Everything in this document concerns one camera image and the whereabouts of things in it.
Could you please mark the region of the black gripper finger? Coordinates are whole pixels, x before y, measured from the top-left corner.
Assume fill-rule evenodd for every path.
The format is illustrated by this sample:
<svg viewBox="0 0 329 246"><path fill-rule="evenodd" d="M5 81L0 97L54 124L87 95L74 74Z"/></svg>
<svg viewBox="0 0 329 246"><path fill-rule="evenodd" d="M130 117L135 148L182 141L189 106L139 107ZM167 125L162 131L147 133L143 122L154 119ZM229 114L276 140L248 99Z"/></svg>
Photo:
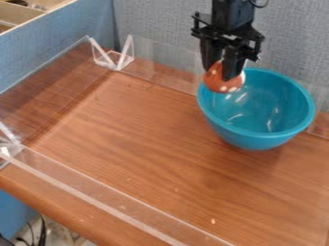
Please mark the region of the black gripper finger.
<svg viewBox="0 0 329 246"><path fill-rule="evenodd" d="M234 46L226 46L222 55L222 78L223 81L234 79L242 74L246 64L246 57L242 54L239 48Z"/></svg>
<svg viewBox="0 0 329 246"><path fill-rule="evenodd" d="M205 37L201 39L201 55L205 70L209 70L222 56L222 45L218 40Z"/></svg>

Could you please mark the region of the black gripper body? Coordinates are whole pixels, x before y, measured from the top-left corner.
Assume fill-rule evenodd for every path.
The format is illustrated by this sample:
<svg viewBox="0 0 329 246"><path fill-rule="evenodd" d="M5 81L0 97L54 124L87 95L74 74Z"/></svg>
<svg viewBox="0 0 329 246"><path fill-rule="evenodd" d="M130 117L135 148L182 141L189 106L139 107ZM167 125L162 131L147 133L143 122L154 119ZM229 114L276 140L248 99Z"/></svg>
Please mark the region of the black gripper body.
<svg viewBox="0 0 329 246"><path fill-rule="evenodd" d="M229 45L238 46L246 59L256 62L265 37L252 23L256 10L264 7L257 0L213 0L210 13L193 14L191 35L218 40L222 51Z"/></svg>

